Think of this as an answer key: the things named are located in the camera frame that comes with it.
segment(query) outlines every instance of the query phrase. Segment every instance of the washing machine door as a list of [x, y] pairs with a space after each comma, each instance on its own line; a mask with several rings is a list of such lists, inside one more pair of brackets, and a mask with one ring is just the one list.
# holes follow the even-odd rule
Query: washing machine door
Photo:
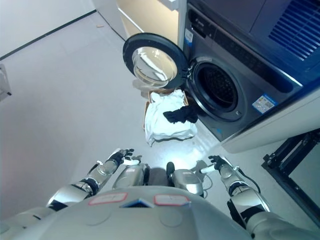
[[133, 35], [125, 41], [122, 53], [130, 72], [152, 87], [173, 89], [187, 79], [185, 54], [163, 36], [153, 33]]

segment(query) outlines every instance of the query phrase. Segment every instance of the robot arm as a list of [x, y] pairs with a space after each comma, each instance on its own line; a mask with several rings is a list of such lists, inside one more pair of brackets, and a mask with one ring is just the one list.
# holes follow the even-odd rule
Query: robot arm
[[63, 186], [49, 200], [46, 207], [55, 211], [79, 203], [82, 200], [96, 195], [107, 183], [113, 173], [116, 172], [120, 164], [128, 163], [133, 154], [133, 149], [116, 149], [105, 161], [97, 161], [82, 180]]
[[239, 175], [241, 171], [232, 167], [220, 156], [210, 156], [218, 170], [221, 181], [230, 195], [227, 205], [234, 221], [245, 228], [255, 240], [319, 240], [320, 237], [288, 223], [271, 212], [269, 204], [258, 191], [250, 187]]
[[49, 200], [46, 207], [36, 207], [19, 213], [0, 223], [0, 238], [11, 239], [24, 229], [65, 207], [96, 195], [107, 183], [120, 164], [137, 165], [139, 160], [131, 160], [133, 149], [116, 149], [105, 161], [97, 161], [82, 180], [63, 186]]

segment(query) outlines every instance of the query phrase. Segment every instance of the white towel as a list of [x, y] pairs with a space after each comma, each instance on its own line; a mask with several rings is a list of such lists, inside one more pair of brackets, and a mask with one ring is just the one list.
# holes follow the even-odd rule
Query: white towel
[[147, 108], [144, 120], [145, 140], [150, 146], [155, 140], [171, 138], [184, 140], [197, 134], [198, 130], [194, 123], [189, 121], [170, 123], [163, 114], [185, 106], [185, 94], [180, 89], [165, 96], [152, 92], [150, 97], [153, 102]]

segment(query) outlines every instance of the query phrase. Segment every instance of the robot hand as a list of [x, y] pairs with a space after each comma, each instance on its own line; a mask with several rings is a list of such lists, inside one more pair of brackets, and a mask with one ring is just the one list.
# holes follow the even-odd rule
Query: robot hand
[[130, 156], [133, 155], [134, 149], [120, 149], [117, 148], [111, 156], [108, 158], [107, 161], [110, 159], [117, 161], [118, 164], [124, 164], [124, 165], [138, 165], [141, 161], [139, 159], [132, 159]]

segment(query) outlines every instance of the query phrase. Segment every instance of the washing machine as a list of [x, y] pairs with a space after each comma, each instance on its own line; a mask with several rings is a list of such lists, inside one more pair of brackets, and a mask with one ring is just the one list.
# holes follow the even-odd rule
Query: washing machine
[[150, 86], [183, 88], [220, 141], [257, 123], [303, 87], [190, 3], [183, 50], [162, 36], [139, 33], [124, 43], [123, 59]]

